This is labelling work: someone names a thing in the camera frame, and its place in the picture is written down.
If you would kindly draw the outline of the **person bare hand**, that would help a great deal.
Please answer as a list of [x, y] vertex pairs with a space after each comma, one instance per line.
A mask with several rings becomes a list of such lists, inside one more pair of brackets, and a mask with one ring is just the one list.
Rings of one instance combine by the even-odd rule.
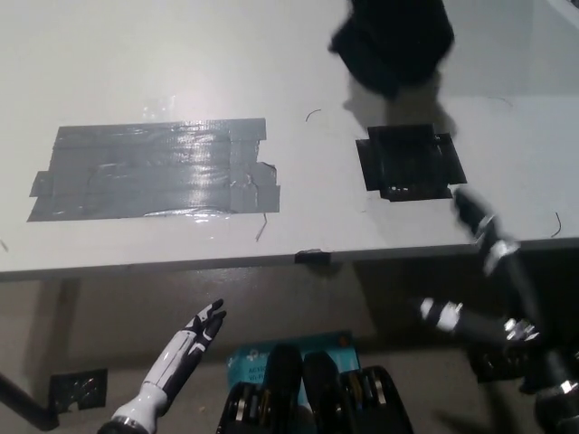
[[456, 133], [456, 124], [439, 102], [441, 74], [418, 86], [402, 88], [394, 99], [376, 95], [353, 78], [343, 108], [361, 128], [376, 126], [432, 125], [436, 133]]

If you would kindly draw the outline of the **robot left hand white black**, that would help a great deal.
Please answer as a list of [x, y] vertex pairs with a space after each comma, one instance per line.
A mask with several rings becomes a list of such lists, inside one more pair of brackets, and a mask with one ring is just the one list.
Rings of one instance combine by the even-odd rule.
[[196, 369], [212, 341], [217, 336], [225, 311], [218, 299], [198, 312], [178, 330], [149, 370], [144, 384], [160, 389], [172, 402]]

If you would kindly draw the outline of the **robot right hand white black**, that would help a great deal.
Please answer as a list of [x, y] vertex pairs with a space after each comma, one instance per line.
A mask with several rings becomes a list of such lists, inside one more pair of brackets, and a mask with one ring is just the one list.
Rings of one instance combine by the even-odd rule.
[[507, 354], [524, 354], [522, 392], [576, 395], [578, 362], [555, 331], [552, 316], [540, 306], [539, 293], [520, 260], [519, 243], [501, 233], [498, 217], [466, 187], [456, 188], [452, 197], [458, 220], [473, 238], [485, 277], [505, 301], [506, 316], [491, 318], [462, 303], [431, 297], [417, 298], [411, 305], [424, 323], [444, 333]]

